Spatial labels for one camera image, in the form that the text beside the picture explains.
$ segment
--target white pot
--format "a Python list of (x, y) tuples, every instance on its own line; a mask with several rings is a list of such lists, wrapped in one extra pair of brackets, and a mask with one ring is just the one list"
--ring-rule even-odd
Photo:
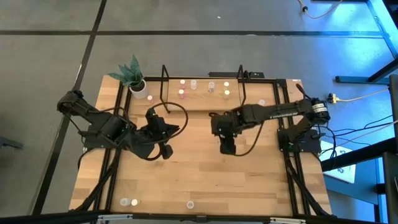
[(137, 99), (143, 99), (148, 96), (147, 83), (145, 82), (145, 80), (142, 80), (142, 81), (144, 82), (144, 88), (141, 91), (134, 91), (131, 89), (131, 86), (129, 86), (129, 89), (130, 89), (132, 95)]

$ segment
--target green plant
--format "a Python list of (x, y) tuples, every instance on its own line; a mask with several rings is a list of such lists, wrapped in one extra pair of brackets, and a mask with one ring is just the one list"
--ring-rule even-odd
[(142, 83), (141, 70), (135, 55), (132, 55), (130, 68), (127, 65), (119, 65), (121, 74), (109, 73), (108, 75), (122, 82), (123, 85), (140, 86)]

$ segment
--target small white object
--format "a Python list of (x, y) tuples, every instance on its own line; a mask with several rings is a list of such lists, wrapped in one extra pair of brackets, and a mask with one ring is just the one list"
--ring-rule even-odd
[(147, 99), (148, 99), (148, 101), (149, 101), (150, 104), (154, 104), (154, 103), (155, 103), (154, 97), (153, 97), (153, 96), (149, 95), (149, 96), (147, 97)]
[(266, 104), (265, 100), (263, 100), (263, 99), (259, 100), (259, 105), (260, 106), (264, 106), (265, 104)]
[(181, 99), (184, 99), (184, 90), (179, 90), (178, 94), (180, 95)]
[(129, 89), (130, 89), (132, 95), (137, 99), (143, 99), (148, 96), (147, 83), (145, 82), (145, 80), (142, 80), (142, 81), (144, 82), (144, 88), (141, 91), (134, 91), (134, 90), (132, 90), (131, 86), (129, 86)]
[(210, 93), (214, 92), (214, 86), (215, 86), (215, 84), (213, 82), (209, 82), (209, 92)]
[(137, 199), (132, 199), (132, 200), (131, 200), (131, 205), (132, 205), (132, 206), (137, 206), (138, 203), (139, 203), (139, 201), (138, 201)]
[(229, 82), (224, 82), (224, 90), (228, 90)]
[(128, 198), (122, 198), (122, 199), (120, 200), (120, 205), (121, 205), (121, 206), (129, 206), (130, 203), (131, 203), (131, 200), (128, 199)]
[(193, 209), (194, 206), (195, 206), (195, 204), (192, 201), (187, 202), (188, 209)]
[(185, 80), (180, 80), (180, 89), (185, 89)]
[(197, 89), (197, 81), (191, 80), (191, 90), (196, 90), (196, 89)]
[(228, 99), (229, 98), (229, 90), (225, 90), (224, 91), (224, 99)]

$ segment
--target potted plant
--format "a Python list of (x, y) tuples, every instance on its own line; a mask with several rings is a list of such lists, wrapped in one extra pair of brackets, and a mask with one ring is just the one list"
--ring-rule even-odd
[(132, 55), (130, 67), (127, 65), (119, 65), (122, 75), (118, 73), (109, 73), (108, 75), (122, 82), (123, 85), (128, 86), (132, 95), (137, 99), (142, 99), (148, 96), (147, 83), (142, 76), (139, 68), (138, 60), (135, 55)]

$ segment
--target yellow cable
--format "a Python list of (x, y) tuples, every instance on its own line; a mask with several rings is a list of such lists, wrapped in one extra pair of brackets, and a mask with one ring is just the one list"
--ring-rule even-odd
[[(304, 7), (305, 7), (305, 4), (303, 3), (303, 1), (302, 1), (302, 0), (298, 0), (298, 1), (300, 2), (301, 8), (304, 8)], [(327, 11), (325, 14), (323, 14), (323, 15), (321, 15), (321, 16), (317, 16), (317, 17), (311, 16), (311, 15), (308, 13), (308, 9), (305, 10), (305, 13), (306, 13), (306, 15), (307, 15), (309, 18), (311, 18), (311, 19), (319, 19), (319, 18), (321, 18), (321, 17), (323, 17), (323, 16), (329, 14), (329, 13), (330, 13), (331, 11), (333, 11), (334, 9), (336, 9), (336, 7), (337, 7), (338, 5), (340, 5), (340, 3), (342, 3), (342, 2), (343, 2), (343, 0), (340, 0), (340, 2), (338, 2), (337, 4), (335, 4), (329, 11)]]

